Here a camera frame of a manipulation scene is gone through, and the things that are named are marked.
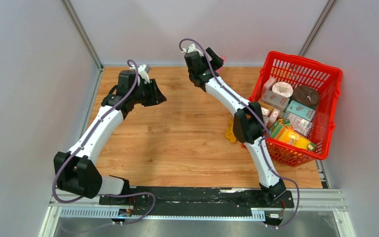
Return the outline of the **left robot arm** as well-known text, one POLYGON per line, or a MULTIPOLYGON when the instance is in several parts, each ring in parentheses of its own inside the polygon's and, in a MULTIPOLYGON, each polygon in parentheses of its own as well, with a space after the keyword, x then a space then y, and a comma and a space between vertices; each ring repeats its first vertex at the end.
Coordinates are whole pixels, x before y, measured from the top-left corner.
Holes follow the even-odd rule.
POLYGON ((131 199, 131 191, 126 188, 127 180, 101 175, 96 167, 97 159, 111 134, 135 105, 148 107, 166 100, 155 79, 149 78, 146 65, 121 71, 118 83, 103 99, 86 132, 67 152, 55 155, 54 187, 82 198, 112 195, 118 204, 127 204, 131 199))

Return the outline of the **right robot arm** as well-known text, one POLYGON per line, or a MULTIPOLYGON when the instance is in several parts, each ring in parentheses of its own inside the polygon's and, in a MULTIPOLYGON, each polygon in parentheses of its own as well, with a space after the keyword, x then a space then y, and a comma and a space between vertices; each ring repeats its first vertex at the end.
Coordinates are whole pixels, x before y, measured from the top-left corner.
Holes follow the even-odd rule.
POLYGON ((204 52, 191 44, 183 53, 189 79, 194 86, 212 95, 234 115, 233 134, 247 148, 254 161, 259 175, 262 201, 269 207, 276 206, 286 187, 276 172, 266 147, 267 126, 260 104, 238 95, 224 82, 217 73, 224 61, 212 49, 208 48, 204 52))

